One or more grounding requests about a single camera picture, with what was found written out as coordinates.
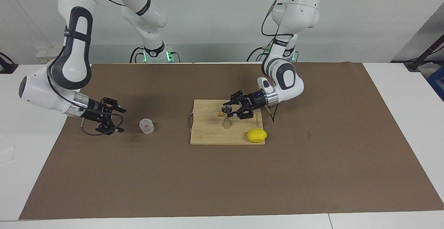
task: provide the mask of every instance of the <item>lemon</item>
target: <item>lemon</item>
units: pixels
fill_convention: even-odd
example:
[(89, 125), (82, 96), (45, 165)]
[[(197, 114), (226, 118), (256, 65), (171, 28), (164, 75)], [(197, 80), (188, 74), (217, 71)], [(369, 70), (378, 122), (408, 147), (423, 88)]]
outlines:
[(263, 142), (267, 137), (267, 132), (262, 129), (252, 129), (248, 131), (247, 138), (250, 142)]

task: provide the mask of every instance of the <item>clear plastic cup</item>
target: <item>clear plastic cup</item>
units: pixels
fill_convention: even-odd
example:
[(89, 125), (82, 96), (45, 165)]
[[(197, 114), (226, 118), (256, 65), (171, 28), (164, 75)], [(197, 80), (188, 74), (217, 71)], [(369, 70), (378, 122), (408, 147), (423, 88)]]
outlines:
[(139, 126), (144, 134), (152, 134), (154, 132), (154, 124), (150, 119), (141, 120)]

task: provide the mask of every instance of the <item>brown table mat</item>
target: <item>brown table mat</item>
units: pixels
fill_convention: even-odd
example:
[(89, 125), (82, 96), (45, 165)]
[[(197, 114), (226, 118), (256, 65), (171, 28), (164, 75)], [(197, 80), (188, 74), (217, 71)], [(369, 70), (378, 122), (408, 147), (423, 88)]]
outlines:
[(117, 99), (126, 131), (69, 117), (20, 219), (444, 210), (362, 64), (297, 70), (304, 93), (274, 124), (262, 111), (265, 146), (192, 146), (193, 100), (257, 90), (259, 65), (94, 65), (82, 93)]

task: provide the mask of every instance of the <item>table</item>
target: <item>table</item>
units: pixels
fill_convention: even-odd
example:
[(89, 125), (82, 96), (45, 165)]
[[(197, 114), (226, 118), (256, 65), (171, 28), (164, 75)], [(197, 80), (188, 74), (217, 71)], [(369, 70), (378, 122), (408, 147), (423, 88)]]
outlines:
[[(352, 213), (286, 216), (84, 219), (14, 221), (27, 200), (65, 117), (28, 105), (17, 95), (23, 76), (43, 66), (20, 66), (0, 77), (0, 149), (15, 146), (14, 161), (0, 165), (0, 222), (2, 228), (442, 228), (444, 211), (412, 213)], [(393, 114), (441, 199), (444, 200), (444, 103), (419, 73), (402, 64), (365, 63), (365, 68)]]

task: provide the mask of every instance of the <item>cutting board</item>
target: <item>cutting board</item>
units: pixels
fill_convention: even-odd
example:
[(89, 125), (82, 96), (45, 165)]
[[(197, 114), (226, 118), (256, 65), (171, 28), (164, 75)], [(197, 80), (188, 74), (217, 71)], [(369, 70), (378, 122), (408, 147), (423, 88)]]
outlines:
[(254, 110), (254, 117), (240, 120), (232, 117), (231, 127), (223, 128), (224, 117), (221, 116), (222, 104), (226, 100), (195, 100), (194, 119), (191, 128), (191, 145), (265, 145), (265, 141), (253, 143), (247, 139), (251, 129), (263, 129), (262, 113)]

